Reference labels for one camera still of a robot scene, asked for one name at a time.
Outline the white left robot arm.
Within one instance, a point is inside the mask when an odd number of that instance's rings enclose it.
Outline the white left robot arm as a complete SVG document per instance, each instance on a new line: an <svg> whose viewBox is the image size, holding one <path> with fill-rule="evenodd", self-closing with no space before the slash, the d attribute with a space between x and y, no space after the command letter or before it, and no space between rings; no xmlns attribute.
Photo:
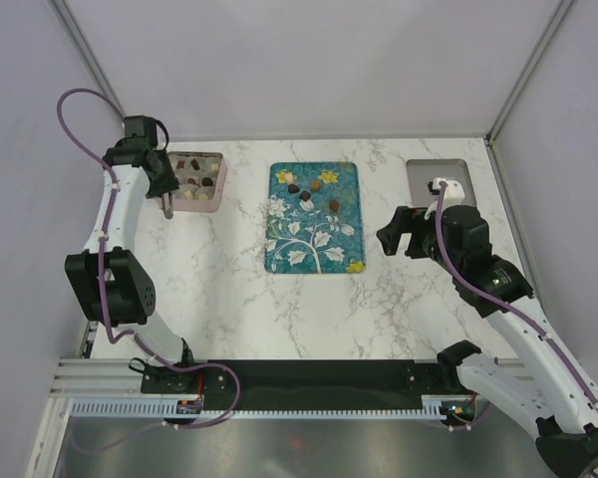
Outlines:
<svg viewBox="0 0 598 478"><path fill-rule="evenodd" d="M192 352L156 311L154 282L135 254L143 204L156 199L164 217L173 216L178 180L158 141L166 128L158 119L132 116L124 118L124 133L102 158L105 185L96 224L83 251L66 257L65 272L84 315L104 327L110 344L131 340L165 365L168 386L188 392L198 379Z"/></svg>

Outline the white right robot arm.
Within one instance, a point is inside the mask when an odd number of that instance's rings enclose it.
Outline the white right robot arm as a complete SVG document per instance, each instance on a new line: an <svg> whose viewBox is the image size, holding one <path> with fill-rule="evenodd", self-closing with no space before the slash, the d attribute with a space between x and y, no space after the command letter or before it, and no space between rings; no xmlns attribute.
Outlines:
<svg viewBox="0 0 598 478"><path fill-rule="evenodd" d="M493 254L489 226L472 206L443 213L400 206L376 233L393 256L403 235L411 259L431 259L452 276L459 297L512 347L533 383L504 371L467 340L437 355L436 381L466 388L493 404L532 438L558 477L593 477L598 470L598 385L557 337L522 273Z"/></svg>

